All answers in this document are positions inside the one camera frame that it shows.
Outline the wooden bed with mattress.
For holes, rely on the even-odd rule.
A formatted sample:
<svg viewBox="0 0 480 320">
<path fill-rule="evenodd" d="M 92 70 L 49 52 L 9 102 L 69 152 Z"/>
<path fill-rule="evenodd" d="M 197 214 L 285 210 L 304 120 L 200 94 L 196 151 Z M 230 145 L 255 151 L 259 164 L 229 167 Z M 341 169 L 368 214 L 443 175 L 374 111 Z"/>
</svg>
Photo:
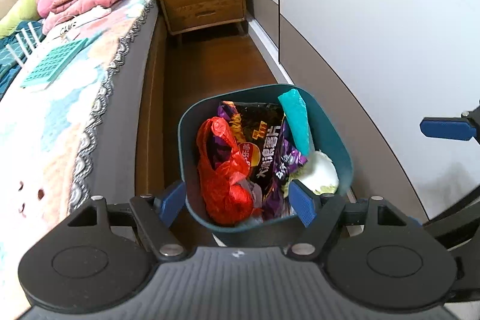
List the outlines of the wooden bed with mattress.
<svg viewBox="0 0 480 320">
<path fill-rule="evenodd" d="M 20 0 L 1 0 L 1 12 Z M 135 193 L 137 127 L 166 27 L 157 0 L 38 0 L 44 40 L 1 97 L 1 317 L 29 309 L 18 266 L 90 196 Z"/>
</svg>

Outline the teal plaid quilt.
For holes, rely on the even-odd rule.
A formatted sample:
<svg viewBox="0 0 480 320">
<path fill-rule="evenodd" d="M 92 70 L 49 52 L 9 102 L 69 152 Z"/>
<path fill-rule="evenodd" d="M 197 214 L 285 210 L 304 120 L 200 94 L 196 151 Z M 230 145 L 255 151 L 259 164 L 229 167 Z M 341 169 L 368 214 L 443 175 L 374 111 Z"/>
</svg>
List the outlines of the teal plaid quilt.
<svg viewBox="0 0 480 320">
<path fill-rule="evenodd" d="M 42 33 L 43 20 L 22 21 L 16 30 L 1 39 L 0 51 L 0 100 L 26 63 L 28 56 L 45 38 Z"/>
</svg>

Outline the white printed t-shirt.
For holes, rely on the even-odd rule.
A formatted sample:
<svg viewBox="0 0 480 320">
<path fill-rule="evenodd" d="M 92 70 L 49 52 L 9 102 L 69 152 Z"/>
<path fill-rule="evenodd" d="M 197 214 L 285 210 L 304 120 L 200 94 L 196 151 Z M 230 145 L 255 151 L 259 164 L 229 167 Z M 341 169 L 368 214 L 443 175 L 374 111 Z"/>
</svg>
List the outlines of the white printed t-shirt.
<svg viewBox="0 0 480 320">
<path fill-rule="evenodd" d="M 77 16 L 64 17 L 57 21 L 53 28 L 49 30 L 49 35 L 52 39 L 60 37 L 62 39 L 73 40 L 73 32 L 77 31 L 82 26 L 106 17 L 111 13 L 111 7 L 104 8 L 97 6 L 86 13 Z"/>
</svg>

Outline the purple chip bag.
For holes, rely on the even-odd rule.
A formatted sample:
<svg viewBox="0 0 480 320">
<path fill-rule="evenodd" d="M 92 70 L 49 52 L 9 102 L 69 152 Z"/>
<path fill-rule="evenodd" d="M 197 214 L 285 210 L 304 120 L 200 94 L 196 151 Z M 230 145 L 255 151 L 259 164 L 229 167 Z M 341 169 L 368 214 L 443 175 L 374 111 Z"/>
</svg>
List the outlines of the purple chip bag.
<svg viewBox="0 0 480 320">
<path fill-rule="evenodd" d="M 287 191 L 282 187 L 308 159 L 287 140 L 289 128 L 281 105 L 221 101 L 217 115 L 229 124 L 241 155 L 250 167 L 247 179 L 262 190 L 262 218 L 288 216 Z"/>
</svg>

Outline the orange plastic bag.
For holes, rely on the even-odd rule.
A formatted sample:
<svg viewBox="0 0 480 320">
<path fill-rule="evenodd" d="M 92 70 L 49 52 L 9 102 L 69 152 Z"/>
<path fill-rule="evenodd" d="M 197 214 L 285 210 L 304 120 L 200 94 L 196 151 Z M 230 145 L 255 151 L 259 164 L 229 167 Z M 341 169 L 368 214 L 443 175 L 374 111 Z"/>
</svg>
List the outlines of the orange plastic bag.
<svg viewBox="0 0 480 320">
<path fill-rule="evenodd" d="M 216 137 L 229 149 L 227 158 L 220 163 L 212 163 L 208 156 L 210 141 Z M 198 130 L 196 145 L 201 195 L 211 219 L 232 226 L 249 218 L 254 210 L 253 196 L 240 182 L 247 178 L 250 168 L 226 120 L 221 117 L 205 120 Z"/>
</svg>

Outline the teal white wet wipes pack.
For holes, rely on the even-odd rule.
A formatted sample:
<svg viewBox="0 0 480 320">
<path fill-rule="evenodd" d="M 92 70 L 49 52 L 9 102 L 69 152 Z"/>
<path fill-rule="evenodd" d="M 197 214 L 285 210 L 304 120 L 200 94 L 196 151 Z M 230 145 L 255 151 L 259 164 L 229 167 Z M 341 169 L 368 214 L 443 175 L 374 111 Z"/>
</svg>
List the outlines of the teal white wet wipes pack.
<svg viewBox="0 0 480 320">
<path fill-rule="evenodd" d="M 308 121 L 306 102 L 296 88 L 292 88 L 278 97 L 289 128 L 289 140 L 295 149 L 308 157 L 314 149 L 312 132 Z"/>
</svg>

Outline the green pillow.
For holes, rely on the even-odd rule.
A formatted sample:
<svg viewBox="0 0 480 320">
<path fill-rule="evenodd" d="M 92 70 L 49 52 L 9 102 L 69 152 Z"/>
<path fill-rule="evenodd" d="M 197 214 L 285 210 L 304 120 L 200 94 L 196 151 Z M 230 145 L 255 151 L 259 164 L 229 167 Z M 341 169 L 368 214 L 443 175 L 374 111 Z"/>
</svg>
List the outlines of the green pillow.
<svg viewBox="0 0 480 320">
<path fill-rule="evenodd" d="M 38 12 L 39 0 L 18 0 L 1 19 L 0 37 L 4 38 L 16 31 L 23 21 L 38 21 L 42 16 Z"/>
</svg>

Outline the dark teal trash bin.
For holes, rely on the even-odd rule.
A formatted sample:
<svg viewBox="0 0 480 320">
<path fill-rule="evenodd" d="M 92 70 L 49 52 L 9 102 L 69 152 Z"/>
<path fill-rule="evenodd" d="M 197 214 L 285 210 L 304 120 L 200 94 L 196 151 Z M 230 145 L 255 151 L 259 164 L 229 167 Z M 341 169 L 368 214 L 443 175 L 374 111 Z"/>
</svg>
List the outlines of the dark teal trash bin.
<svg viewBox="0 0 480 320">
<path fill-rule="evenodd" d="M 278 97 L 292 89 L 298 91 L 306 104 L 314 147 L 333 160 L 339 178 L 339 194 L 344 196 L 351 188 L 353 166 L 350 154 L 323 108 L 308 91 L 294 85 L 263 85 L 198 101 L 185 111 L 177 129 L 181 177 L 186 184 L 186 208 L 197 223 L 206 227 L 227 246 L 286 245 L 300 235 L 304 225 L 295 215 L 272 218 L 258 225 L 227 227 L 215 223 L 210 218 L 201 195 L 199 149 L 196 145 L 198 130 L 205 120 L 220 112 L 222 101 L 251 106 L 252 116 L 255 118 L 252 132 L 255 135 L 246 138 L 246 141 L 252 144 L 247 151 L 247 156 L 253 158 L 249 179 L 266 192 L 273 175 L 272 148 L 280 145 L 278 140 L 273 140 L 275 134 L 270 134 L 269 131 L 278 133 L 280 120 L 273 120 L 271 115 L 262 115 L 256 107 L 260 104 L 278 106 Z"/>
</svg>

